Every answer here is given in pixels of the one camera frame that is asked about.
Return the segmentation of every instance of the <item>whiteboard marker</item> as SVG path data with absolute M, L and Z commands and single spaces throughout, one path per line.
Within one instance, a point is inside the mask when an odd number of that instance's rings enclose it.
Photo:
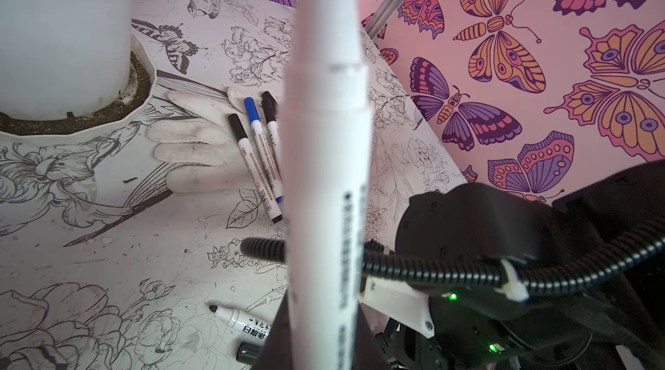
M 275 159 L 277 159 L 277 167 L 279 168 L 282 163 L 282 142 L 279 139 L 279 127 L 275 118 L 275 102 L 273 96 L 267 91 L 262 95 L 261 106 L 265 115 L 265 124 L 268 126 L 268 133 L 270 133 L 270 141 L 273 144 Z
M 242 331 L 245 334 L 250 334 L 261 341 L 265 341 L 270 332 L 270 327 L 272 327 L 267 322 L 239 309 L 224 308 L 218 305 L 210 305 L 208 308 L 210 308 L 217 318 L 226 321 L 231 328 Z
M 261 124 L 259 112 L 256 110 L 256 104 L 254 104 L 254 99 L 251 97 L 246 98 L 244 103 L 245 110 L 247 110 L 247 116 L 249 116 L 251 130 L 254 132 L 254 141 L 259 148 L 259 155 L 261 155 L 263 170 L 268 174 L 268 181 L 275 193 L 275 199 L 278 203 L 282 202 L 284 197 L 284 191 L 282 191 L 282 178 L 279 176 L 277 164 L 275 163 L 273 154 L 270 152 L 268 138 L 266 138 L 265 133 L 263 133 L 263 125 Z
M 263 173 L 263 168 L 261 166 L 261 161 L 256 157 L 254 150 L 251 147 L 251 142 L 247 138 L 247 133 L 242 123 L 240 123 L 240 118 L 235 113 L 229 115 L 229 124 L 231 125 L 231 130 L 236 136 L 238 141 L 238 146 L 240 151 L 242 151 L 243 156 L 245 157 L 245 162 L 249 168 L 252 178 L 254 178 L 254 185 L 259 191 L 261 200 L 263 201 L 263 206 L 265 210 L 268 211 L 268 216 L 273 221 L 273 224 L 277 223 L 282 219 L 282 212 L 277 205 L 275 200 L 275 195 L 270 189 L 270 183 L 268 183 L 268 178 L 266 178 Z
M 279 106 L 293 370 L 353 362 L 373 125 L 359 22 L 356 0 L 295 11 Z

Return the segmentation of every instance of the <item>blue marker cap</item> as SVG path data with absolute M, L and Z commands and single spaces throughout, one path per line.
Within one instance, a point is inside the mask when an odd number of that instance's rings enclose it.
M 259 112 L 256 110 L 256 104 L 254 104 L 254 99 L 248 97 L 244 101 L 245 110 L 247 111 L 247 116 L 249 116 L 249 122 L 261 121 L 259 117 Z

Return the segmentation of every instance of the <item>orange butterfly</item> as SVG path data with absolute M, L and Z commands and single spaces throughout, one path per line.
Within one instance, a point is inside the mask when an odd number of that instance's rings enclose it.
M 665 158 L 665 116 L 641 94 L 627 89 L 647 90 L 665 99 L 651 88 L 665 78 L 647 78 L 665 73 L 665 21 L 640 38 L 643 33 L 631 25 L 594 38 L 588 28 L 580 29 L 580 34 L 591 41 L 585 50 L 588 60 L 584 66 L 592 73 L 591 78 L 603 83 L 589 80 L 575 84 L 561 106 L 548 107 L 544 112 L 564 108 L 580 126 L 597 121 L 601 136 L 609 137 L 614 146 L 631 157 L 640 155 L 650 162 Z M 639 79 L 629 75 L 631 72 Z
M 512 25 L 512 15 L 501 16 L 508 0 L 460 0 L 464 11 L 472 16 L 491 17 L 484 22 L 463 29 L 453 39 L 466 41 L 479 38 L 486 32 L 497 32 L 487 37 L 478 45 L 469 60 L 469 75 L 478 81 L 487 83 L 492 80 L 489 65 L 492 43 L 494 43 L 494 69 L 499 80 L 513 87 L 530 93 L 542 92 L 545 88 L 543 70 L 533 56 L 515 38 L 501 31 L 504 25 Z

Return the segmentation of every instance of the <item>white glove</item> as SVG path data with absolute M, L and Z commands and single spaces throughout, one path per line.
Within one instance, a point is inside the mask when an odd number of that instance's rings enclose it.
M 154 157 L 164 162 L 195 163 L 179 166 L 166 175 L 166 185 L 173 192 L 206 192 L 223 189 L 256 188 L 245 164 L 236 138 L 228 125 L 227 116 L 245 113 L 242 100 L 247 96 L 237 89 L 228 89 L 231 108 L 216 100 L 188 92 L 169 91 L 169 100 L 200 116 L 205 121 L 156 121 L 148 127 L 146 136 L 160 144 Z M 241 120 L 250 132 L 247 117 Z

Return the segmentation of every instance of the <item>white pot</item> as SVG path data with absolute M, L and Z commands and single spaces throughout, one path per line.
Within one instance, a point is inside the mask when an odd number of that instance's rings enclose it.
M 132 0 L 0 0 L 0 111 L 81 116 L 127 83 Z

